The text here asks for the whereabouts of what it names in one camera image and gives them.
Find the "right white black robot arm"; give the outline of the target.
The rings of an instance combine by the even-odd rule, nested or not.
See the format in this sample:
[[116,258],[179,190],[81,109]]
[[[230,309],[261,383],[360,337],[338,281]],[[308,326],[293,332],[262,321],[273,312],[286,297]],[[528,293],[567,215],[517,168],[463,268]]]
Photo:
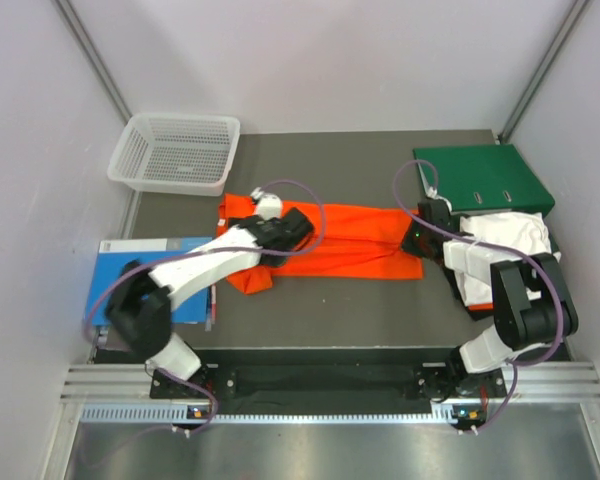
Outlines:
[[455,278],[460,299],[469,280],[489,288],[492,326],[456,347],[445,361],[456,394],[478,389],[483,373],[542,347],[555,351],[575,334],[579,317],[539,214],[504,212],[455,218],[446,201],[427,199],[409,212],[401,248]]

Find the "orange t shirt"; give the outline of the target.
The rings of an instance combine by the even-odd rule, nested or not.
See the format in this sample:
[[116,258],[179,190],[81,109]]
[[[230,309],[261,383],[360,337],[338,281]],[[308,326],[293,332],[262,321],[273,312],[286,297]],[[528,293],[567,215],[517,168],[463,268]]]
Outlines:
[[256,266],[227,277],[250,295],[271,289],[278,277],[421,280],[422,261],[401,249],[411,218],[400,209],[326,204],[326,234],[312,252],[278,268]]

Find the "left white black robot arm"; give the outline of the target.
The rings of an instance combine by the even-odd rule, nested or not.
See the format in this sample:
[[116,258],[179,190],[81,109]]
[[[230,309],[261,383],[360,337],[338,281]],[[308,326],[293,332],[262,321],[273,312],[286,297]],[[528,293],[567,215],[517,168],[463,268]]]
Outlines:
[[172,313],[216,282],[258,265],[278,267],[314,233],[296,208],[281,217],[251,215],[214,240],[155,265],[125,265],[108,295],[104,316],[131,352],[165,371],[185,396],[206,387],[207,374],[194,350],[174,332]]

